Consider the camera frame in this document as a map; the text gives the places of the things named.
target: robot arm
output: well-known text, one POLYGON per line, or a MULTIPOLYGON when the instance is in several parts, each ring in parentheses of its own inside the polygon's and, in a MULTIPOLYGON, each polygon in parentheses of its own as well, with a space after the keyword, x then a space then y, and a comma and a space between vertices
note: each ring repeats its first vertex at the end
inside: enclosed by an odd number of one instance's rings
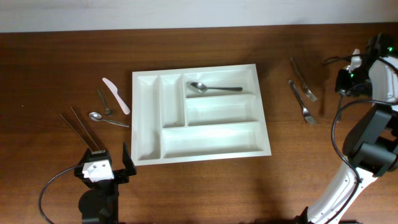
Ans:
MULTIPOLYGON (((391 38, 380 34, 371 39, 366 48, 370 57, 353 57, 351 66, 340 70, 336 81, 336 91, 340 94, 352 90, 353 86, 361 83, 371 83, 371 88, 362 88, 354 91, 353 95, 371 95, 374 100, 396 102, 398 100, 398 74, 385 63, 374 60, 380 57, 398 68, 396 55, 392 51, 391 38)), ((357 176, 344 162, 340 166, 335 178, 323 195, 295 222, 301 223, 339 223, 341 217, 356 197, 371 183, 387 171, 394 171, 398 164, 398 140, 390 141, 382 138, 383 131, 390 130, 398 136, 398 106, 374 105, 361 121, 347 135, 343 154, 359 174, 360 182, 347 205, 339 211, 353 193, 357 176)))
POLYGON ((126 143, 123 145, 125 169, 112 171, 109 151, 90 152, 87 149, 79 164, 84 166, 75 169, 75 176, 91 189, 79 200, 81 222, 83 224, 119 223, 118 185, 128 183, 129 176, 137 174, 126 143))

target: metal fork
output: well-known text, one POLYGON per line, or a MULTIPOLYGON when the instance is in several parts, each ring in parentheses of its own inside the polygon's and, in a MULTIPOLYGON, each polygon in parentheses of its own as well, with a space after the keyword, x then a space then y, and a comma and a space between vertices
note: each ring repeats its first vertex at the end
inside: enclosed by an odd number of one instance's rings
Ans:
POLYGON ((309 97, 312 101, 317 101, 318 98, 308 89, 307 84, 305 84, 305 80, 304 77, 301 75, 299 68, 297 68, 296 63, 294 63, 293 58, 290 58, 290 62, 293 65, 293 69, 294 72, 296 73, 296 75, 298 76, 298 78, 301 81, 301 89, 303 90, 303 92, 306 94, 307 97, 309 97))
POLYGON ((305 107, 303 100, 301 99, 301 96, 299 94, 299 91, 297 91, 296 86, 294 85, 293 80, 289 80, 289 85, 290 88, 292 89, 294 96, 296 97, 298 103, 300 103, 300 106, 302 108, 302 112, 303 112, 303 117, 304 120, 312 125, 317 124, 317 122, 314 120, 314 118, 312 117, 312 115, 310 114, 310 112, 308 111, 308 109, 305 107))

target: metal spoon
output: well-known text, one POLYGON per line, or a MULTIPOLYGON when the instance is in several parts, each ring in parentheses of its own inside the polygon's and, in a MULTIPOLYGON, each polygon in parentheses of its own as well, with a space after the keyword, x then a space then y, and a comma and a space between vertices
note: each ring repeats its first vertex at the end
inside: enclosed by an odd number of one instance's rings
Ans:
POLYGON ((111 120, 107 120, 107 119, 102 119, 102 116, 99 113, 97 113, 97 112, 91 112, 88 116, 90 116, 90 118, 93 121, 106 121, 106 122, 108 122, 110 124, 116 124, 116 125, 120 125, 120 126, 123 126, 123 127, 130 128, 130 125, 128 125, 128 124, 123 124, 123 123, 120 123, 120 122, 117 122, 117 121, 111 121, 111 120))
POLYGON ((193 82, 189 88, 196 93, 205 93, 207 90, 229 90, 229 91, 242 91, 242 87, 207 87, 201 82, 193 82))
POLYGON ((102 96, 101 92, 99 89, 97 89, 97 92, 99 94, 99 97, 101 98, 101 101, 104 103, 105 105, 105 115, 106 116, 111 116, 112 115, 112 110, 108 108, 108 104, 106 103, 104 97, 102 96))

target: spoon handle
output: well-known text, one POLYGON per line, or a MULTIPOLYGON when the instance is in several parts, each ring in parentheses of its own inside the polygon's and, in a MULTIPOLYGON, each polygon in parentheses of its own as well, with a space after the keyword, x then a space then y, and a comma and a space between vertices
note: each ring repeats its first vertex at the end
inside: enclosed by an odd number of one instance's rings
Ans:
POLYGON ((108 104, 106 103, 106 101, 105 101, 104 97, 102 96, 102 94, 101 94, 101 92, 100 92, 99 89, 97 89, 97 92, 98 92, 98 94, 99 94, 99 97, 101 98, 102 103, 105 105, 105 108, 106 108, 106 109, 109 109, 109 108, 108 108, 108 104))
POLYGON ((130 125, 128 125, 128 124, 123 124, 123 123, 120 123, 120 122, 117 122, 117 121, 106 120, 106 119, 103 119, 103 121, 106 121, 106 122, 108 122, 109 124, 116 124, 116 125, 119 125, 119 126, 123 126, 123 127, 126 127, 126 128, 130 128, 130 125))
POLYGON ((209 90, 242 91, 242 87, 208 87, 209 90))

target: knife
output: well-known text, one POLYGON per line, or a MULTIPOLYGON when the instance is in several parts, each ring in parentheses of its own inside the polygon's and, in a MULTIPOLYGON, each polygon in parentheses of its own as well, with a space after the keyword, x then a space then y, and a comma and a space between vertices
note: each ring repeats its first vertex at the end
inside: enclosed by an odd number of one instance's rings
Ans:
POLYGON ((123 113, 124 114, 129 114, 131 111, 130 111, 129 107, 127 106, 127 104, 125 104, 125 102, 122 100, 122 98, 120 98, 120 96, 118 95, 118 88, 116 87, 116 85, 114 85, 107 78, 102 78, 102 81, 105 82, 105 84, 108 86, 108 88, 113 93, 114 97, 116 98, 116 100, 118 101, 120 107, 122 108, 123 113))

